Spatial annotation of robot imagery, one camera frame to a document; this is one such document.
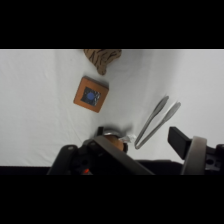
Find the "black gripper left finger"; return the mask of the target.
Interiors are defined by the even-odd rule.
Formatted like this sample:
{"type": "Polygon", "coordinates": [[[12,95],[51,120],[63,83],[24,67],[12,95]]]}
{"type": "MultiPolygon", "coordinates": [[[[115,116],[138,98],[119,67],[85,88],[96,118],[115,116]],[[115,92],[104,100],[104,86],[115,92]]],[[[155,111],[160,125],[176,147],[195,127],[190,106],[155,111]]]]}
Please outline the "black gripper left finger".
{"type": "Polygon", "coordinates": [[[139,162],[117,149],[103,136],[97,136],[76,145],[63,146],[48,175],[153,175],[139,162]]]}

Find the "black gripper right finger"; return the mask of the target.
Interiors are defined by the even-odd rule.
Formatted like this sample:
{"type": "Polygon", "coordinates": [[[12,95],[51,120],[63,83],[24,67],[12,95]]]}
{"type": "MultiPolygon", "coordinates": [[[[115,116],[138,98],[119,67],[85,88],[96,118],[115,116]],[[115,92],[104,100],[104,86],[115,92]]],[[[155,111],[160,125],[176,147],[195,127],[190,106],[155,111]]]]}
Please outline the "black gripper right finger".
{"type": "Polygon", "coordinates": [[[169,128],[167,141],[184,161],[182,175],[224,175],[224,144],[212,148],[205,138],[190,139],[177,127],[169,128]]]}

